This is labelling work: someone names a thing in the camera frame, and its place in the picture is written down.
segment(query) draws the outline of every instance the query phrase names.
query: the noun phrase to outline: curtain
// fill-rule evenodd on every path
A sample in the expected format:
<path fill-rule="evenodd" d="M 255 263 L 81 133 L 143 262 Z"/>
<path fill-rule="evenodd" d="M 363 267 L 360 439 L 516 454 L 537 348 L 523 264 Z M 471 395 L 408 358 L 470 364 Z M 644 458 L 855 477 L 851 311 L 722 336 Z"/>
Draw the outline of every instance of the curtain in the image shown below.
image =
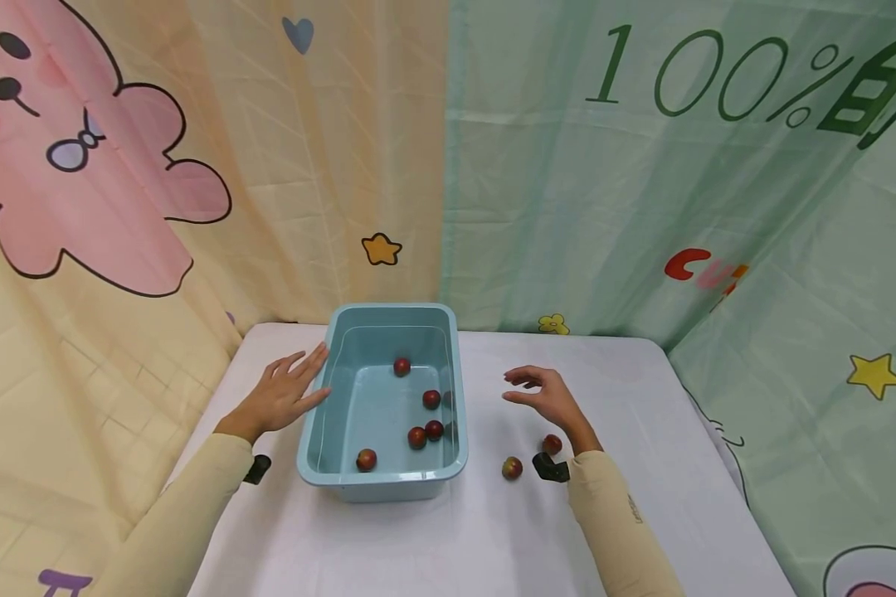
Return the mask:
<path fill-rule="evenodd" d="M 796 594 L 896 595 L 896 1 L 456 0 L 450 30 L 460 326 L 655 340 Z"/>
<path fill-rule="evenodd" d="M 0 0 L 1 596 L 91 592 L 240 332 L 436 299 L 447 13 Z"/>
<path fill-rule="evenodd" d="M 896 592 L 896 0 L 0 0 L 1 596 L 248 328 L 431 300 L 656 341 L 796 592 Z"/>

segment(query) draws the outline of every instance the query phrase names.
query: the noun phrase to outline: white tablecloth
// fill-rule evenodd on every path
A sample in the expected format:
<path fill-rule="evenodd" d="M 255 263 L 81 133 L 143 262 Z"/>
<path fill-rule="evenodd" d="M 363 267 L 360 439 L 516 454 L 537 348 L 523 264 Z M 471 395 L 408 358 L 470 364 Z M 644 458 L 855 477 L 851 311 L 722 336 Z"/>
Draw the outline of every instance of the white tablecloth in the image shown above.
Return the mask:
<path fill-rule="evenodd" d="M 278 357 L 324 326 L 261 324 L 246 335 L 170 479 Z M 504 402 L 502 373 L 558 369 L 617 461 L 688 596 L 793 595 L 694 407 L 655 344 L 631 338 L 462 332 L 470 457 L 428 502 L 347 504 L 295 471 L 298 421 L 256 444 L 272 468 L 220 520 L 191 596 L 538 597 L 604 595 L 565 486 L 530 465 L 559 433 Z M 515 483 L 505 458 L 525 464 Z"/>

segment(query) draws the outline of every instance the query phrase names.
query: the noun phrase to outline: bow tie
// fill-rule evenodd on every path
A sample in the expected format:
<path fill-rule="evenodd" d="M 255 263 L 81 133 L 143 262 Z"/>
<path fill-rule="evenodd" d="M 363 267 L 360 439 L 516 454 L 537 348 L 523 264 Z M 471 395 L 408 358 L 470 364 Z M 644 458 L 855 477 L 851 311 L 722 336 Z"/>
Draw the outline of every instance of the bow tie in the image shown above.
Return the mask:
<path fill-rule="evenodd" d="M 100 126 L 83 108 L 83 130 L 76 134 L 76 138 L 53 143 L 46 151 L 46 160 L 57 170 L 79 172 L 90 161 L 90 150 L 97 149 L 105 138 Z"/>

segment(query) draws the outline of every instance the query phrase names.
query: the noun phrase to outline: purple shape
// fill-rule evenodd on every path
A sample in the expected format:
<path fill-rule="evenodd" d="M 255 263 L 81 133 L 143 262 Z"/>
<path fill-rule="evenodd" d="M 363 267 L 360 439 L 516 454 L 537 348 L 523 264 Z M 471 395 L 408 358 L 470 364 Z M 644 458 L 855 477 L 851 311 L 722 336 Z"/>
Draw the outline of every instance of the purple shape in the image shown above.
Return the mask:
<path fill-rule="evenodd" d="M 80 594 L 80 590 L 85 589 L 92 582 L 91 576 L 76 576 L 75 574 L 50 570 L 50 568 L 40 572 L 40 576 L 37 579 L 41 585 L 50 586 L 50 589 L 46 590 L 43 597 L 53 597 L 58 589 L 69 590 L 70 596 L 76 597 Z"/>

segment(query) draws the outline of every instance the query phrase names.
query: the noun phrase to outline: apple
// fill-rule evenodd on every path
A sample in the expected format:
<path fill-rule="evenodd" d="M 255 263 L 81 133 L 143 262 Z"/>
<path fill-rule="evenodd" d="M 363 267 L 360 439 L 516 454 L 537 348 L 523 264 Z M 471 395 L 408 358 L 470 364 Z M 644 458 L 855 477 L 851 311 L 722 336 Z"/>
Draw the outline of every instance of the apple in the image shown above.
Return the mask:
<path fill-rule="evenodd" d="M 446 428 L 441 425 L 441 421 L 430 420 L 428 424 L 425 425 L 425 435 L 428 436 L 430 441 L 437 441 L 441 439 L 441 436 L 446 432 Z"/>
<path fill-rule="evenodd" d="M 421 450 L 425 444 L 428 444 L 428 435 L 425 434 L 425 430 L 422 427 L 412 427 L 408 432 L 408 445 L 412 450 Z"/>
<path fill-rule="evenodd" d="M 541 449 L 543 452 L 547 452 L 548 456 L 554 456 L 557 452 L 561 452 L 562 447 L 561 438 L 558 438 L 555 434 L 544 435 Z"/>
<path fill-rule="evenodd" d="M 508 480 L 514 480 L 521 477 L 521 473 L 523 472 L 524 466 L 521 464 L 521 460 L 518 460 L 513 456 L 506 459 L 502 465 L 502 476 Z"/>
<path fill-rule="evenodd" d="M 366 448 L 359 452 L 358 458 L 355 459 L 355 466 L 358 466 L 358 470 L 362 473 L 371 471 L 377 463 L 378 457 L 375 456 L 375 451 L 369 448 Z"/>
<path fill-rule="evenodd" d="M 394 359 L 392 368 L 394 369 L 394 375 L 396 375 L 396 377 L 404 377 L 411 372 L 411 363 L 409 363 L 406 358 L 397 358 Z"/>
<path fill-rule="evenodd" d="M 424 394 L 421 395 L 421 403 L 424 404 L 425 408 L 428 410 L 434 410 L 441 404 L 441 394 L 438 394 L 438 390 L 424 392 Z"/>

